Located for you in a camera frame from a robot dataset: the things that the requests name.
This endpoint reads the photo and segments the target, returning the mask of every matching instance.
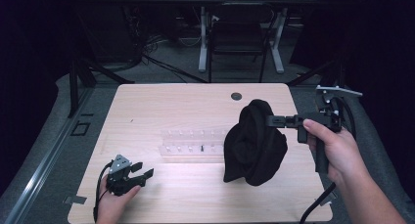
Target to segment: black hat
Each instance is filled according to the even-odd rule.
[[[224,142],[224,182],[245,177],[248,184],[259,186],[271,179],[287,152],[287,139],[277,128],[265,125],[274,115],[267,102],[252,100],[244,107],[239,123],[228,132]]]

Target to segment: chair seat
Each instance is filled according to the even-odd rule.
[[[213,27],[211,50],[214,54],[260,55],[262,29],[255,23],[217,22]]]

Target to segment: chair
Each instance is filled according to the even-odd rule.
[[[211,83],[213,55],[262,56],[259,83],[262,82],[269,37],[277,16],[263,3],[224,3],[209,12],[207,41],[208,82]]]

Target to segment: table leg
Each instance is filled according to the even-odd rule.
[[[281,61],[280,52],[278,51],[278,45],[281,40],[281,34],[283,33],[285,19],[287,17],[287,8],[284,8],[280,13],[278,13],[277,17],[277,32],[275,32],[275,38],[271,41],[271,52],[272,58],[274,59],[274,65],[277,70],[277,73],[284,73],[283,63]]]
[[[199,56],[199,72],[207,71],[207,25],[206,25],[206,14],[205,7],[201,9],[201,55]]]

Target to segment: gripper handle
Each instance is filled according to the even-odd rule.
[[[324,147],[324,142],[316,138],[315,171],[327,174],[329,172],[329,160],[327,159]]]

